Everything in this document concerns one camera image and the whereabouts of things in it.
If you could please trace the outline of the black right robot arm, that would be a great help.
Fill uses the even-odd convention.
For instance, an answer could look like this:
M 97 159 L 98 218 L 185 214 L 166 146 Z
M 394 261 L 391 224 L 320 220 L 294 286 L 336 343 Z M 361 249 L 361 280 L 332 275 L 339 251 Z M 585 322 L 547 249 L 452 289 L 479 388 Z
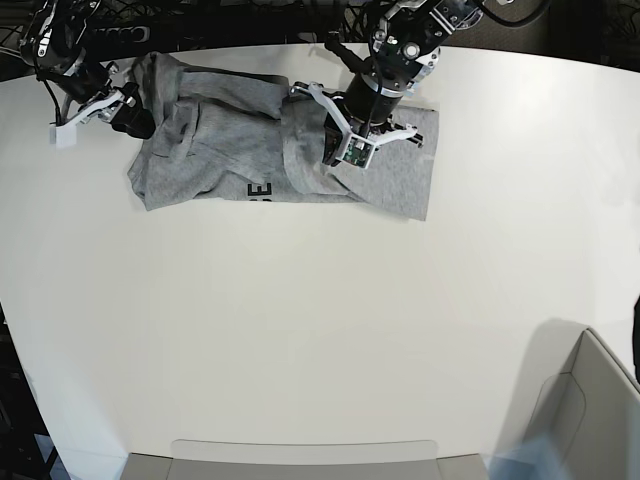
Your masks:
M 155 132 L 139 85 L 131 81 L 114 85 L 118 65 L 102 65 L 84 47 L 89 19 L 100 5 L 99 1 L 43 1 L 18 42 L 20 57 L 34 69 L 53 102 L 50 135 L 58 148 L 75 145 L 78 126 L 93 118 L 136 139 L 148 140 Z

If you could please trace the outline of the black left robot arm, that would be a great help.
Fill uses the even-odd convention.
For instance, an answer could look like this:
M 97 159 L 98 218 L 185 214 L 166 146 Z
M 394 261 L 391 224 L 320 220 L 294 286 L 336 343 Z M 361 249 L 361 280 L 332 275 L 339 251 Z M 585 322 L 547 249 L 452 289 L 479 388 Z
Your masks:
M 409 141 L 422 146 L 424 137 L 419 129 L 395 122 L 392 114 L 400 101 L 432 73 L 441 44 L 484 17 L 509 29 L 525 27 L 544 15 L 549 6 L 548 1 L 541 1 L 519 20 L 497 15 L 484 1 L 375 1 L 364 7 L 366 58 L 343 45 L 336 31 L 329 32 L 324 42 L 325 49 L 353 74 L 348 88 L 329 92 L 316 82 L 297 82 L 291 88 L 293 94 L 313 99 L 327 113 L 322 163 L 366 169 L 384 145 Z

